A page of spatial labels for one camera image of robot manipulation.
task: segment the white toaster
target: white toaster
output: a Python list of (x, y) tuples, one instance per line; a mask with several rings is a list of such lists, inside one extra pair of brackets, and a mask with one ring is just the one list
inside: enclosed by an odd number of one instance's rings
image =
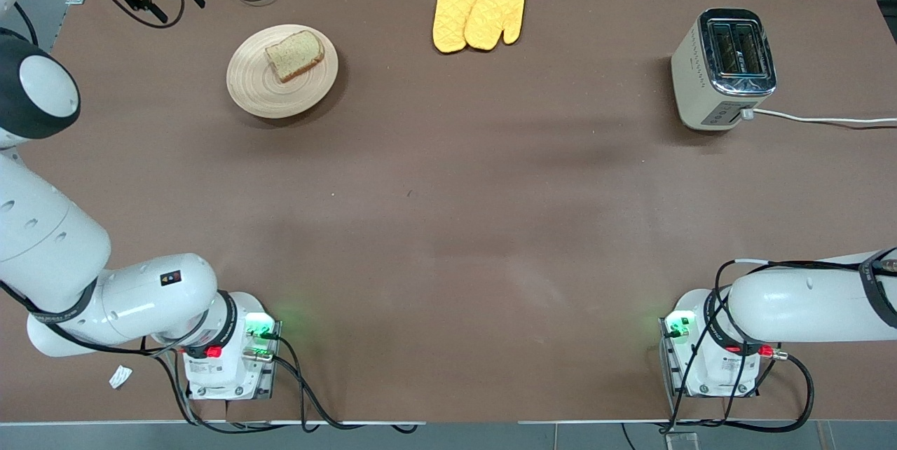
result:
[(676, 106), (693, 130), (731, 130), (776, 88), (766, 32), (756, 13), (711, 8), (672, 59)]

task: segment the oven mitt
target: oven mitt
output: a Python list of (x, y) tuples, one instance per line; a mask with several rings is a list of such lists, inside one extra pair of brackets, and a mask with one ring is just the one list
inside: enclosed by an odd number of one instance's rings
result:
[(477, 0), (436, 0), (433, 45), (439, 52), (449, 54), (462, 50), (467, 45), (464, 28), (474, 2)]
[(513, 44), (520, 38), (525, 0), (477, 0), (470, 10), (464, 39), (479, 50), (492, 50), (504, 32), (504, 42)]

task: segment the gray floor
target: gray floor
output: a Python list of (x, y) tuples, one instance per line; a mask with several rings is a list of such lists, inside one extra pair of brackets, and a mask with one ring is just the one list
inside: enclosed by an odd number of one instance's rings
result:
[[(897, 40), (897, 0), (882, 3)], [(20, 0), (38, 32), (41, 47), (50, 50), (62, 23), (64, 0)], [(0, 23), (27, 35), (16, 13)], [(653, 425), (628, 424), (637, 450), (662, 450), (663, 437)], [(810, 422), (791, 434), (765, 435), (730, 428), (695, 430), (705, 450), (887, 450), (897, 449), (897, 422)], [(0, 450), (177, 450), (215, 448), (302, 448), (303, 450), (428, 448), (434, 450), (626, 450), (619, 424), (518, 425), (432, 424), (404, 436), (391, 428), (371, 427), (356, 431), (321, 428), (311, 435), (298, 428), (283, 428), (260, 435), (222, 436), (186, 424), (110, 425), (6, 425), (0, 427)]]

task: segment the slice of bread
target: slice of bread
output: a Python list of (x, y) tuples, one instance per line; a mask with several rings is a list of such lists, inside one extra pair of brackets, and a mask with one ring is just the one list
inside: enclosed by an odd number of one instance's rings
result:
[(278, 80), (286, 83), (313, 69), (324, 59), (324, 45), (313, 32), (302, 31), (286, 37), (279, 44), (265, 47)]

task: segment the round wooden plate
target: round wooden plate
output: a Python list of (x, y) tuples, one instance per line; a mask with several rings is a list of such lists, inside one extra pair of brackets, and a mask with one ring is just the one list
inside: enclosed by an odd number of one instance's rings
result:
[[(281, 83), (265, 47), (280, 43), (303, 30), (313, 32), (324, 45), (324, 60), (313, 69)], [(301, 114), (321, 101), (336, 80), (339, 59), (333, 43), (317, 29), (302, 25), (280, 25), (262, 29), (246, 39), (227, 66), (227, 90), (233, 101), (252, 115), (284, 118)]]

